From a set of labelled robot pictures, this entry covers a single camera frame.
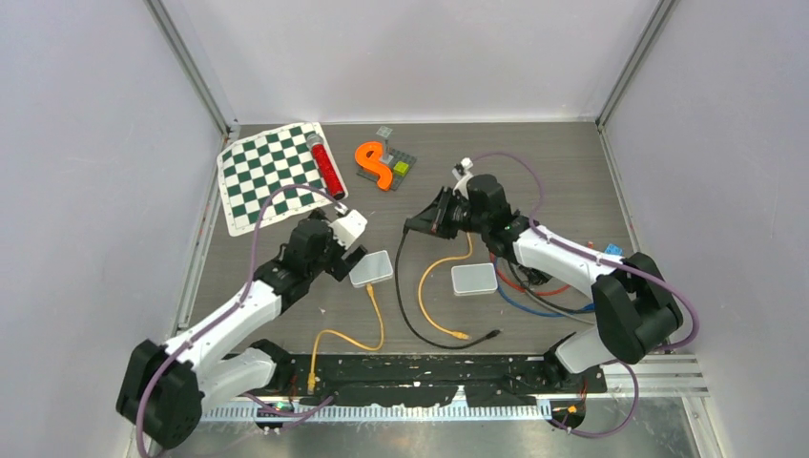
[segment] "green and white checkered mat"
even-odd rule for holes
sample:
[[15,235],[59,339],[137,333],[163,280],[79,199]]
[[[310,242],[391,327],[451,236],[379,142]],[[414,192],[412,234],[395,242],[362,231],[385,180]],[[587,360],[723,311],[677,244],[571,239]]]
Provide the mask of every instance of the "green and white checkered mat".
[[[321,172],[306,146],[306,136],[316,132],[334,164],[328,142],[317,122],[300,122],[243,138],[217,157],[219,192],[228,232],[232,237],[252,232],[259,209],[270,193],[287,184],[298,183],[325,190]],[[335,170],[342,182],[340,171]],[[261,227],[327,205],[329,200],[309,191],[292,189],[276,196]]]

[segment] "blue object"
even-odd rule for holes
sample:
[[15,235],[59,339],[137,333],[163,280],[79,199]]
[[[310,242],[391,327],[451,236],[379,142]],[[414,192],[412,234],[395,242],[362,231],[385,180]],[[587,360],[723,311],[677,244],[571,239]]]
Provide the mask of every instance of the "blue object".
[[[494,268],[495,268],[495,269],[497,269],[497,261],[498,261],[498,260],[497,260],[497,258],[495,258],[495,259],[494,259],[494,263],[493,263],[493,264],[494,264]],[[524,311],[524,312],[529,312],[529,313],[530,313],[530,314],[532,314],[532,315],[538,315],[538,316],[540,316],[540,317],[546,317],[546,318],[563,318],[563,317],[565,317],[564,315],[559,314],[559,313],[546,313],[546,312],[540,312],[540,311],[538,311],[538,310],[534,310],[534,309],[532,309],[532,308],[528,308],[528,307],[526,307],[526,306],[522,305],[521,303],[519,303],[519,302],[515,301],[514,299],[510,298],[510,297],[509,297],[509,296],[506,294],[506,291],[504,291],[504,290],[503,290],[503,287],[500,285],[500,279],[499,279],[499,278],[497,279],[497,292],[500,294],[500,297],[501,297],[501,298],[503,298],[503,300],[504,300],[504,301],[506,301],[506,302],[508,302],[509,304],[511,304],[511,305],[513,305],[513,306],[515,306],[515,307],[519,308],[520,310],[522,310],[522,311]],[[582,307],[580,310],[582,310],[582,311],[589,311],[589,310],[593,310],[593,309],[594,309],[593,305],[592,305],[591,303],[588,303],[587,305],[585,305],[584,307]]]
[[624,250],[622,250],[620,246],[610,243],[607,245],[607,248],[604,249],[604,253],[608,255],[621,256],[624,254]]

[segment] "yellow-green cube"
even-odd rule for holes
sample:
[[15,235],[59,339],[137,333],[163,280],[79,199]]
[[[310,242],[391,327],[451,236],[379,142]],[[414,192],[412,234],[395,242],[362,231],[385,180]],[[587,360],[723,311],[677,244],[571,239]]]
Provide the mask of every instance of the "yellow-green cube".
[[405,162],[397,162],[396,165],[393,166],[393,173],[399,177],[407,175],[408,170],[410,170],[410,164]]

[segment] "red tube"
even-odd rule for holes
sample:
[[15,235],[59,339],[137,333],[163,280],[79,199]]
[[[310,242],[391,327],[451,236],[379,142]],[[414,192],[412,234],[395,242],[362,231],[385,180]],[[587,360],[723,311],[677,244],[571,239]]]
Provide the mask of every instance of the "red tube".
[[345,197],[345,190],[340,183],[340,177],[337,176],[337,170],[334,168],[325,147],[323,146],[323,138],[317,134],[310,134],[306,138],[306,145],[309,151],[312,152],[312,157],[318,163],[318,168],[321,169],[321,176],[323,181],[326,182],[326,190],[329,195],[336,200]]

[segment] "black cable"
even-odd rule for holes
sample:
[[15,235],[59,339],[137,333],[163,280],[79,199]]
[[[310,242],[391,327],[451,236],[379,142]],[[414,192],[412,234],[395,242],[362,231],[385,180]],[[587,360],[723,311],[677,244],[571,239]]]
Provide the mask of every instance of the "black cable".
[[413,324],[410,323],[410,319],[407,317],[405,313],[405,306],[402,304],[402,292],[399,290],[399,257],[402,255],[402,247],[405,246],[405,238],[407,237],[408,229],[404,229],[402,232],[402,239],[399,241],[399,248],[396,250],[396,259],[393,261],[393,282],[396,283],[396,300],[399,302],[399,310],[402,312],[402,318],[404,318],[404,323],[407,324],[407,327],[410,329],[410,332],[413,333],[414,336],[421,339],[423,342],[430,344],[436,348],[441,348],[443,350],[463,350],[465,348],[473,347],[481,342],[487,341],[489,339],[494,339],[498,335],[500,335],[500,329],[494,329],[489,331],[488,334],[485,336],[478,338],[470,343],[464,343],[463,345],[443,345],[440,343],[435,343],[428,339],[427,337],[419,334],[419,331],[413,327]]
[[571,313],[571,314],[576,314],[576,315],[581,315],[581,314],[585,314],[585,313],[593,313],[595,311],[595,310],[573,310],[571,308],[563,307],[562,305],[558,305],[556,303],[553,303],[553,302],[545,299],[544,297],[536,294],[533,290],[531,290],[530,285],[526,281],[523,281],[523,279],[521,279],[519,275],[517,275],[517,271],[516,271],[516,269],[514,269],[514,264],[512,264],[511,262],[506,262],[506,264],[508,264],[508,270],[511,271],[511,275],[514,277],[515,280],[517,280],[517,283],[520,284],[520,287],[525,289],[526,293],[531,294],[534,298],[536,298],[537,301],[539,301],[539,302],[541,302],[541,303],[543,303],[545,305],[549,305],[550,307],[558,308],[559,310],[562,310],[562,311],[565,311],[565,312]]

